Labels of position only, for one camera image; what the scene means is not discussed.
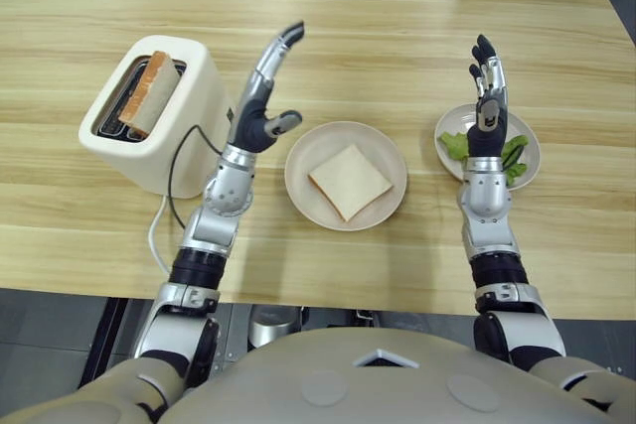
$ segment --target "plate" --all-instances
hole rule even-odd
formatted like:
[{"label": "plate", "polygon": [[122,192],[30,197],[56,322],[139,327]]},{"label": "plate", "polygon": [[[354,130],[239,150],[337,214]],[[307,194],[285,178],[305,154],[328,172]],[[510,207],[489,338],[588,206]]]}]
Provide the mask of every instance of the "plate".
[{"label": "plate", "polygon": [[[308,175],[351,144],[358,146],[394,186],[344,222]],[[404,197],[406,177],[406,163],[398,146],[377,129],[353,121],[336,121],[312,129],[294,144],[285,164],[285,186],[296,208],[318,225],[350,232],[373,227],[389,218]]]},{"label": "plate", "polygon": [[[467,133],[470,127],[475,124],[475,105],[464,104],[451,109],[444,114],[435,126],[435,150],[437,156],[444,165],[444,168],[448,170],[459,181],[463,180],[463,171],[461,162],[450,159],[446,146],[438,138],[444,131],[450,134]],[[528,165],[528,170],[519,178],[515,180],[513,187],[510,191],[520,189],[530,183],[539,172],[539,166],[541,165],[541,149],[539,148],[539,140],[535,136],[534,131],[528,126],[528,124],[519,116],[508,112],[508,133],[506,135],[506,141],[523,134],[528,137],[528,146],[524,148],[524,152],[519,158],[519,163],[525,163]]]}]

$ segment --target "green vegetable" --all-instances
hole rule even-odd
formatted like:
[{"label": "green vegetable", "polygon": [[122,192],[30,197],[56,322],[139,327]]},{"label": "green vegetable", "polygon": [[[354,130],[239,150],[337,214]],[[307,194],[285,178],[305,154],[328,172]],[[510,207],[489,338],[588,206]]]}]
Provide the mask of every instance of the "green vegetable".
[{"label": "green vegetable", "polygon": [[[463,161],[468,157],[468,136],[465,133],[457,133],[454,136],[450,133],[442,133],[439,140],[446,145],[448,156],[455,161]],[[528,137],[522,135],[515,136],[508,141],[501,152],[501,157],[506,162],[507,158],[518,146],[528,146]],[[506,185],[510,188],[515,184],[515,179],[523,176],[528,170],[528,165],[517,163],[506,170]]]},{"label": "green vegetable", "polygon": [[528,146],[528,136],[521,134],[519,136],[515,136],[513,139],[504,144],[504,149],[501,151],[502,159],[505,161],[517,146]]},{"label": "green vegetable", "polygon": [[442,133],[439,140],[446,145],[448,156],[455,161],[463,161],[468,157],[468,136],[465,133]]},{"label": "green vegetable", "polygon": [[517,163],[506,170],[506,186],[509,188],[515,184],[515,179],[528,171],[528,166],[524,163]]}]

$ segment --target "bread slice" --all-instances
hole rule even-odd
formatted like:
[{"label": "bread slice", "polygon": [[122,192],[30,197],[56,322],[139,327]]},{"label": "bread slice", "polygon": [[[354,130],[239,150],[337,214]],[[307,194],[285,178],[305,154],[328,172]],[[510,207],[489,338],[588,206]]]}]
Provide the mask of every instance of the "bread slice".
[{"label": "bread slice", "polygon": [[393,187],[355,144],[311,171],[309,179],[345,222]]},{"label": "bread slice", "polygon": [[178,82],[179,74],[170,56],[165,52],[155,52],[119,113],[119,121],[144,137],[148,136]]}]

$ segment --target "floor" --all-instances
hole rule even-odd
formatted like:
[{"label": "floor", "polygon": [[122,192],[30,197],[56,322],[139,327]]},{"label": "floor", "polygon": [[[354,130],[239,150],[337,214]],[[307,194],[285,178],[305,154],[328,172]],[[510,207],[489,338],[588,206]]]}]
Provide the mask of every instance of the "floor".
[{"label": "floor", "polygon": [[[636,42],[636,0],[610,0]],[[105,299],[0,289],[0,416],[77,388]],[[149,302],[132,301],[110,363],[128,356]],[[308,328],[339,324],[343,311],[316,310]],[[249,305],[222,304],[212,378],[246,353]],[[382,326],[432,333],[472,347],[473,317],[385,312]],[[559,320],[568,354],[636,379],[636,323]]]}]

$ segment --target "wood grain surface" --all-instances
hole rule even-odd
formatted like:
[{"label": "wood grain surface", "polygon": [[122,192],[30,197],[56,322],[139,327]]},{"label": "wood grain surface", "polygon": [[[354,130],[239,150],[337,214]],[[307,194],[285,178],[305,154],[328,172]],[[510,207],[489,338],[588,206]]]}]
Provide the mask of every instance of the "wood grain surface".
[{"label": "wood grain surface", "polygon": [[[270,109],[305,122],[259,158],[224,300],[474,313],[458,183],[432,132],[474,100],[470,49],[484,33],[542,147],[511,212],[532,283],[556,317],[636,318],[636,63],[608,0],[0,0],[0,286],[153,297],[163,277],[146,232],[160,198],[81,147],[83,115],[151,34],[208,45],[238,98],[264,45],[298,19],[307,35]],[[285,193],[289,148],[334,120],[379,128],[406,159],[404,203],[373,229],[321,229]],[[180,236],[166,215],[167,260]]]}]

